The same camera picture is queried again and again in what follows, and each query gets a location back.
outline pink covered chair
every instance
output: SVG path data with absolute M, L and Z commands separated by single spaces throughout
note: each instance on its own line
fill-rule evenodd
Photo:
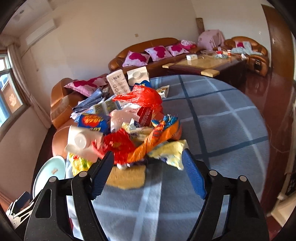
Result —
M 206 30 L 198 37 L 197 46 L 206 50 L 213 50 L 214 47 L 223 45 L 224 40 L 220 30 Z

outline round light blue lid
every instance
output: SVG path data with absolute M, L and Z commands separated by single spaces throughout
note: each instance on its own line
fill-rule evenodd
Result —
M 56 176 L 59 180 L 65 179 L 66 162 L 61 156 L 50 158 L 40 169 L 33 186 L 33 198 L 44 188 L 48 179 Z

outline ceiling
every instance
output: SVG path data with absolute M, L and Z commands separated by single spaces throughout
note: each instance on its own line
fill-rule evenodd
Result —
M 3 33 L 19 37 L 38 19 L 70 1 L 72 0 L 27 0 L 14 13 Z

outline trash pile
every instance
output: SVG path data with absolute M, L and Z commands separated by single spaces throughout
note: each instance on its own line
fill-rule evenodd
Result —
M 143 85 L 141 79 L 133 81 L 130 88 L 122 70 L 118 70 L 107 75 L 114 95 L 108 96 L 106 92 L 103 94 L 104 88 L 98 89 L 73 108 L 78 124 L 70 127 L 65 149 L 73 175 L 88 170 L 108 151 L 114 153 L 114 168 L 120 169 L 114 171 L 117 174 L 147 165 L 151 158 L 183 170 L 181 153 L 188 145 L 186 140 L 180 140 L 180 121 L 177 116 L 164 115 L 162 108 L 162 98 L 167 97 L 169 86 L 158 90 L 148 87 L 149 75 L 143 71 L 141 67 L 140 76 L 146 76 L 144 81 L 149 84 Z M 139 75 L 133 70 L 128 76 L 134 80 Z

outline plaid tablecloth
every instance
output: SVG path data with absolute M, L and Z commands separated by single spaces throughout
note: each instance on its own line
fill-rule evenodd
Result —
M 260 112 L 242 92 L 216 79 L 174 75 L 150 80 L 154 88 L 170 85 L 165 114 L 178 116 L 190 151 L 223 176 L 245 175 L 261 198 L 269 160 L 269 142 Z M 66 177 L 72 177 L 69 161 Z M 74 235 L 82 239 L 72 197 L 68 197 Z M 203 200 L 185 171 L 164 163 L 148 165 L 145 186 L 123 191 L 105 186 L 93 201 L 109 240 L 186 240 Z M 223 229 L 225 196 L 214 236 Z

